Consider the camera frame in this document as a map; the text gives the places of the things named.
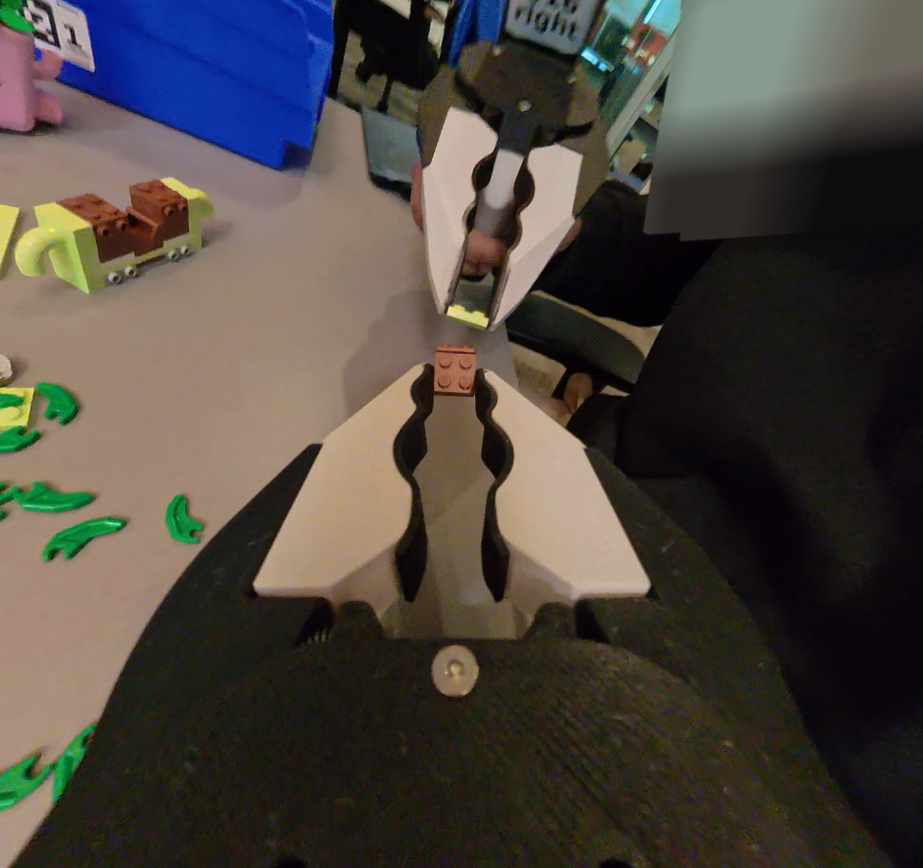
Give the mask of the background wooden desk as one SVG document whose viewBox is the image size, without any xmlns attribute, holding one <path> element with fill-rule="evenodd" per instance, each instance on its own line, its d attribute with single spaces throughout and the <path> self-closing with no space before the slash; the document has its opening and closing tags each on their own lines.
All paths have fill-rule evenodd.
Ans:
<svg viewBox="0 0 923 868">
<path fill-rule="evenodd" d="M 333 57 L 328 96 L 337 99 L 350 34 L 359 37 L 363 56 L 356 78 L 364 85 L 383 76 L 385 86 L 376 109 L 386 112 L 390 91 L 400 83 L 421 92 L 436 77 L 440 54 L 430 41 L 432 22 L 446 22 L 455 0 L 410 0 L 409 15 L 381 0 L 336 0 L 333 15 Z"/>
</svg>

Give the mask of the pink brick flowerpot figure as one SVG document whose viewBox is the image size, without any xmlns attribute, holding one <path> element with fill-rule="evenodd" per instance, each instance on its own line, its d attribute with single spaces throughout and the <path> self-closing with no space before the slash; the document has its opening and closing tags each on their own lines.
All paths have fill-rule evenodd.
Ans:
<svg viewBox="0 0 923 868">
<path fill-rule="evenodd" d="M 1 0 L 1 128 L 26 134 L 39 124 L 63 124 L 59 99 L 39 86 L 54 82 L 63 60 L 36 46 L 25 0 Z"/>
</svg>

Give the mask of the scattered lime bricks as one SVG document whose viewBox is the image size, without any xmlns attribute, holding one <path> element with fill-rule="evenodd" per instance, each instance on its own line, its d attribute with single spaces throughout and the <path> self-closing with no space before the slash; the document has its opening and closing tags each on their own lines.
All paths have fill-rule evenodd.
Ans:
<svg viewBox="0 0 923 868">
<path fill-rule="evenodd" d="M 12 240 L 20 218 L 20 209 L 15 206 L 1 205 L 1 279 L 6 277 L 8 260 L 12 249 Z M 21 386 L 15 376 L 11 384 L 1 390 L 1 432 L 6 433 L 14 428 L 25 427 L 29 424 L 32 404 L 35 399 L 34 387 Z"/>
</svg>

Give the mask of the brown square brick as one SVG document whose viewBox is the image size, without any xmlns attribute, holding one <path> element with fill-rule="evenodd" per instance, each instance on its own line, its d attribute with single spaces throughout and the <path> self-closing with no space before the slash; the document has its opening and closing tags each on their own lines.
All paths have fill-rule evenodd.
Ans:
<svg viewBox="0 0 923 868">
<path fill-rule="evenodd" d="M 443 345 L 434 354 L 433 390 L 440 397 L 472 397 L 477 371 L 477 350 L 471 346 Z"/>
</svg>

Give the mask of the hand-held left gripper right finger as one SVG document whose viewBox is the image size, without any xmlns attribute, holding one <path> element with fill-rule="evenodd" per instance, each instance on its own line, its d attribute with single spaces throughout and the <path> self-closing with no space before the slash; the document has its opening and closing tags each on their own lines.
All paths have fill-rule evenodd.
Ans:
<svg viewBox="0 0 923 868">
<path fill-rule="evenodd" d="M 486 497 L 482 570 L 495 601 L 644 597 L 651 581 L 585 446 L 497 374 L 476 373 Z"/>
</svg>

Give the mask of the person's right forearm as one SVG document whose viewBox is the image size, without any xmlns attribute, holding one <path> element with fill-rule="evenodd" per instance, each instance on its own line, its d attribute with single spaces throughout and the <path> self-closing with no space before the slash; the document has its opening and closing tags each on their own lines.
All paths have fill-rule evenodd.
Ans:
<svg viewBox="0 0 923 868">
<path fill-rule="evenodd" d="M 722 241 L 646 233 L 648 200 L 620 182 L 604 182 L 534 291 L 600 318 L 661 326 L 682 289 Z"/>
</svg>

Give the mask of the black office chair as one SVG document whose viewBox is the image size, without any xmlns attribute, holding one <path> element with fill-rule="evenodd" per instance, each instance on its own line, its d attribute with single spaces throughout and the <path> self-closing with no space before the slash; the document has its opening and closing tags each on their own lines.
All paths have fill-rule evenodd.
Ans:
<svg viewBox="0 0 923 868">
<path fill-rule="evenodd" d="M 628 337 L 593 315 L 555 298 L 531 293 L 505 321 L 511 343 L 591 375 L 603 387 L 630 393 L 645 356 Z"/>
</svg>

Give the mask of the person's black-clothed torso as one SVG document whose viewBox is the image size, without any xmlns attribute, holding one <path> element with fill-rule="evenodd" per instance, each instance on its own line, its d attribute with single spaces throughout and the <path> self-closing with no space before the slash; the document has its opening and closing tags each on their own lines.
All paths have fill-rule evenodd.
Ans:
<svg viewBox="0 0 923 868">
<path fill-rule="evenodd" d="M 825 763 L 921 866 L 921 225 L 722 242 L 571 422 L 749 607 Z"/>
</svg>

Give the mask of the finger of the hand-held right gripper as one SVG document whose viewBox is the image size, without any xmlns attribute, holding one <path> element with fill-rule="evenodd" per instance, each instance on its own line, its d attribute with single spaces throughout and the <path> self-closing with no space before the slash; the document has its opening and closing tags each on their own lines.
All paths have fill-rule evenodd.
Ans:
<svg viewBox="0 0 923 868">
<path fill-rule="evenodd" d="M 526 164 L 535 190 L 519 213 L 518 240 L 495 283 L 491 329 L 499 327 L 532 289 L 575 221 L 572 209 L 583 156 L 554 145 L 534 149 Z"/>
<path fill-rule="evenodd" d="M 429 283 L 447 313 L 462 270 L 467 217 L 476 204 L 474 172 L 494 155 L 498 136 L 473 112 L 449 108 L 422 176 L 424 245 Z"/>
</svg>

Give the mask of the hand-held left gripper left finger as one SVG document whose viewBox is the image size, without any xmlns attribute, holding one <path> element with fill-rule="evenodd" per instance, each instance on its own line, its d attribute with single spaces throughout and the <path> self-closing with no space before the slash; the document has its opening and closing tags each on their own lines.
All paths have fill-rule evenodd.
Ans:
<svg viewBox="0 0 923 868">
<path fill-rule="evenodd" d="M 415 600 L 427 536 L 413 473 L 433 404 L 434 367 L 417 365 L 326 437 L 254 580 L 257 594 Z"/>
</svg>

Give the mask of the scattered green leaf pieces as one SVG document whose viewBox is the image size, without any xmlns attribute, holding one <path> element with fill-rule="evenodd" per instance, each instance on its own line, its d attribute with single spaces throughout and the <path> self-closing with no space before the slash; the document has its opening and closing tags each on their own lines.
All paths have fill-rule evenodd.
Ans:
<svg viewBox="0 0 923 868">
<path fill-rule="evenodd" d="M 59 426 L 70 424 L 77 417 L 80 406 L 75 396 L 58 384 L 43 382 L 34 387 L 6 385 L 2 375 L 1 388 L 1 452 L 16 455 L 40 441 L 41 433 L 30 426 L 32 405 L 36 397 L 44 401 L 43 417 Z M 1 517 L 8 516 L 8 506 L 43 516 L 75 513 L 92 505 L 96 495 L 86 491 L 61 491 L 45 482 L 29 486 L 1 485 Z M 127 527 L 127 520 L 118 516 L 96 516 L 62 528 L 43 545 L 42 562 L 58 559 L 73 560 L 93 542 L 115 535 Z M 192 516 L 190 503 L 183 493 L 176 494 L 167 505 L 164 524 L 171 541 L 198 545 L 205 530 L 203 522 Z M 43 764 L 41 754 L 29 756 L 1 776 L 1 810 L 6 812 L 36 793 L 48 781 L 52 783 L 52 804 L 59 802 L 72 782 L 75 771 L 83 762 L 97 730 L 96 724 L 87 725 L 63 751 L 49 764 Z"/>
</svg>

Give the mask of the brown and lime brick model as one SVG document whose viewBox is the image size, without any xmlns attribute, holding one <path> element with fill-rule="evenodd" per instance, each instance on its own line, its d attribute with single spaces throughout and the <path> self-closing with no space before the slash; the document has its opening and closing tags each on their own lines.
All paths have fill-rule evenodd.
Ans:
<svg viewBox="0 0 923 868">
<path fill-rule="evenodd" d="M 84 193 L 34 208 L 37 224 L 14 248 L 20 274 L 55 277 L 90 295 L 201 251 L 212 199 L 175 178 L 137 183 L 118 208 Z"/>
</svg>

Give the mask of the person's right hand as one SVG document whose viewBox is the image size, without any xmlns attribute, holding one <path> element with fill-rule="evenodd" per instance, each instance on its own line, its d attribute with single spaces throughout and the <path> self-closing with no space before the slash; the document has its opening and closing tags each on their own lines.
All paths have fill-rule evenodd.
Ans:
<svg viewBox="0 0 923 868">
<path fill-rule="evenodd" d="M 410 209 L 412 222 L 418 232 L 424 235 L 424 214 L 422 202 L 423 165 L 416 159 L 412 171 L 412 186 L 410 196 Z M 583 228 L 583 218 L 578 216 L 567 234 L 561 240 L 552 259 L 544 266 L 543 272 L 553 271 L 555 259 L 566 250 L 579 237 Z M 486 234 L 473 230 L 468 238 L 467 252 L 462 266 L 462 276 L 480 278 L 499 269 L 508 257 L 507 247 L 499 238 L 489 237 Z"/>
</svg>

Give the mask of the blue plastic bin with label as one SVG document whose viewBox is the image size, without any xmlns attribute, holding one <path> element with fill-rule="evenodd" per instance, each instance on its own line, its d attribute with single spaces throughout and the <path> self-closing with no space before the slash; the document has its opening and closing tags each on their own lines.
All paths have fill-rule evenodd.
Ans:
<svg viewBox="0 0 923 868">
<path fill-rule="evenodd" d="M 60 0 L 78 11 L 63 46 L 94 70 L 63 82 L 273 170 L 310 154 L 333 43 L 285 0 Z"/>
</svg>

